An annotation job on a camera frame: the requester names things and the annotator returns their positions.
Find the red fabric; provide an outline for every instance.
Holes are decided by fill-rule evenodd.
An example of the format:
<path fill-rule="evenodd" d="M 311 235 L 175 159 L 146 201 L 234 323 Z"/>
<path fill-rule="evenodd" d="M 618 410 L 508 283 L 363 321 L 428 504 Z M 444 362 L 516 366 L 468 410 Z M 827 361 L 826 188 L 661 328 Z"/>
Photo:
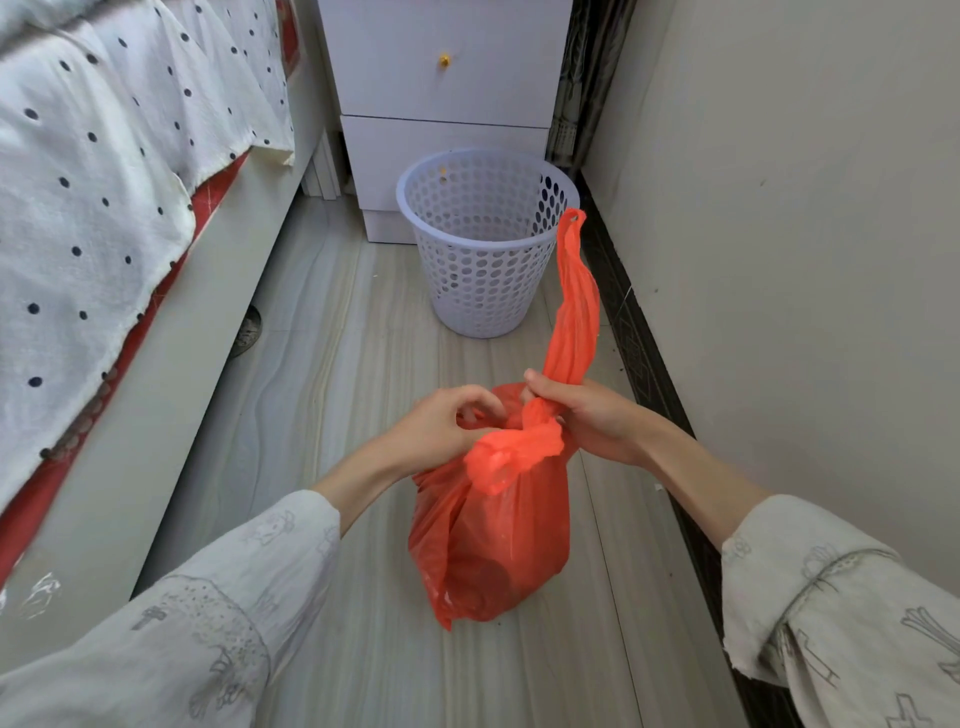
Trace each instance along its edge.
<path fill-rule="evenodd" d="M 193 233 L 194 240 L 197 239 L 197 236 L 200 235 L 201 231 L 206 227 L 206 223 L 209 222 L 217 205 L 224 199 L 224 195 L 227 194 L 227 190 L 236 178 L 237 173 L 240 171 L 240 166 L 246 158 L 246 154 L 242 155 L 227 169 L 214 175 L 197 188 L 191 200 L 193 214 L 197 220 L 197 225 Z M 133 356 L 143 343 L 147 331 L 150 329 L 150 325 L 154 322 L 156 311 L 170 291 L 170 287 L 177 279 L 177 275 L 180 273 L 180 269 L 183 267 L 185 260 L 186 254 L 180 258 L 177 264 L 170 270 L 170 273 L 167 274 L 166 278 L 156 287 L 156 291 L 154 291 L 153 296 L 150 298 L 147 309 L 143 312 L 143 319 L 127 334 L 123 349 L 120 351 L 120 356 L 117 357 L 116 364 L 114 365 L 117 370 L 117 376 L 110 383 L 110 392 L 103 398 L 104 409 L 107 408 L 110 398 L 113 397 L 113 393 L 123 379 L 124 374 L 130 368 Z M 96 421 L 100 418 L 100 414 L 93 418 L 95 425 Z M 20 554 L 27 549 L 27 546 L 30 545 L 30 542 L 40 529 L 40 525 L 43 523 L 47 511 L 50 510 L 50 506 L 53 504 L 54 497 L 57 495 L 60 485 L 63 484 L 66 474 L 70 471 L 70 466 L 73 465 L 73 461 L 76 459 L 77 453 L 80 452 L 80 448 L 84 446 L 87 434 L 88 432 L 81 434 L 80 443 L 75 448 L 68 450 L 63 457 L 46 460 L 41 463 L 34 471 L 30 480 L 26 482 L 23 488 L 20 489 L 20 492 L 13 498 L 10 505 L 7 506 L 7 510 L 3 512 L 3 515 L 0 515 L 0 584 L 7 581 L 7 577 L 9 577 L 11 571 L 13 571 L 13 565 L 16 564 L 17 559 L 20 558 Z"/>
<path fill-rule="evenodd" d="M 557 228 L 557 265 L 564 303 L 543 372 L 583 381 L 596 353 L 600 295 L 580 258 L 586 215 L 568 209 Z M 502 427 L 464 457 L 420 473 L 408 547 L 437 621 L 487 621 L 513 609 L 566 564 L 570 510 L 566 462 L 576 446 L 557 421 L 563 409 L 535 399 L 523 406 L 523 384 L 495 387 L 506 424 L 477 412 L 476 425 Z"/>
<path fill-rule="evenodd" d="M 276 0 L 276 18 L 280 24 L 280 50 L 283 52 L 283 70 L 290 78 L 300 62 L 300 38 L 297 36 L 297 18 L 290 0 Z"/>

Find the dark baseboard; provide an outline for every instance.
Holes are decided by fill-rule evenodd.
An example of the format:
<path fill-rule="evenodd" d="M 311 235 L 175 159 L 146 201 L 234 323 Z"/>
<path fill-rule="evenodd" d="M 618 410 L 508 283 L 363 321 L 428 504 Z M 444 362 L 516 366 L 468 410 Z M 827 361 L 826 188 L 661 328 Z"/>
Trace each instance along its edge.
<path fill-rule="evenodd" d="M 582 246 L 600 289 L 601 301 L 607 309 L 613 336 L 634 390 L 634 398 L 693 435 L 690 420 L 686 417 L 677 390 L 663 364 L 657 342 L 654 341 L 643 311 L 636 302 L 630 278 L 613 247 L 607 226 L 593 203 L 583 176 L 578 176 L 577 187 L 580 190 L 581 207 L 587 214 L 582 232 Z M 713 626 L 722 640 L 720 554 L 677 501 L 672 498 L 671 501 L 697 572 L 700 588 L 707 600 Z M 747 719 L 753 728 L 803 728 L 786 689 L 750 680 L 733 670 L 732 674 Z"/>

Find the plastic bag handle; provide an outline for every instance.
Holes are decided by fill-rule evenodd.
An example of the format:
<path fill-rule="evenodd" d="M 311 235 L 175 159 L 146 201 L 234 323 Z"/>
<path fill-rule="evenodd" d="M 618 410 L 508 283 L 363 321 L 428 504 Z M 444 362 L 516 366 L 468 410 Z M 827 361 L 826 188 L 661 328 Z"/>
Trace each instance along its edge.
<path fill-rule="evenodd" d="M 565 384 L 580 384 L 596 354 L 600 333 L 600 293 L 580 258 L 581 209 L 568 208 L 557 225 L 557 268 L 564 302 L 547 348 L 543 373 Z M 564 430 L 557 416 L 564 408 L 535 398 L 523 407 L 522 429 L 502 429 L 482 438 L 467 453 L 467 475 L 473 487 L 496 495 L 540 461 L 564 451 Z"/>

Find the white bed frame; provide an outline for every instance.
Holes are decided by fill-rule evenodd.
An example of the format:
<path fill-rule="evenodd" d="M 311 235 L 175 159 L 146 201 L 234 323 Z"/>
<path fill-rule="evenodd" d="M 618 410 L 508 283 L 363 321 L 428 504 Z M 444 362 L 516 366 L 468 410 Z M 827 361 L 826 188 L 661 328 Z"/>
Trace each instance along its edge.
<path fill-rule="evenodd" d="M 251 151 L 196 241 L 0 592 L 0 673 L 68 646 L 130 599 L 303 172 L 332 129 L 318 14 L 311 0 L 294 5 L 300 63 L 287 84 L 296 163 L 279 167 Z"/>

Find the red plastic bag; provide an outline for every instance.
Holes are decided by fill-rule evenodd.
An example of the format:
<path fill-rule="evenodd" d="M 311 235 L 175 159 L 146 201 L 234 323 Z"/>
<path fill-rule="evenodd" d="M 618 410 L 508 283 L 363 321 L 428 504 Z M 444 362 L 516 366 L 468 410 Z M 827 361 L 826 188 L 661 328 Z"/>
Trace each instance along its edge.
<path fill-rule="evenodd" d="M 564 303 L 543 373 L 579 384 L 596 353 L 600 296 L 580 259 L 586 215 L 568 209 L 557 227 Z M 465 456 L 414 477 L 417 508 L 408 547 L 437 621 L 494 619 L 559 573 L 570 552 L 566 462 L 576 445 L 552 401 L 520 404 L 523 384 L 495 387 L 507 423 L 477 412 L 476 425 L 503 426 Z"/>

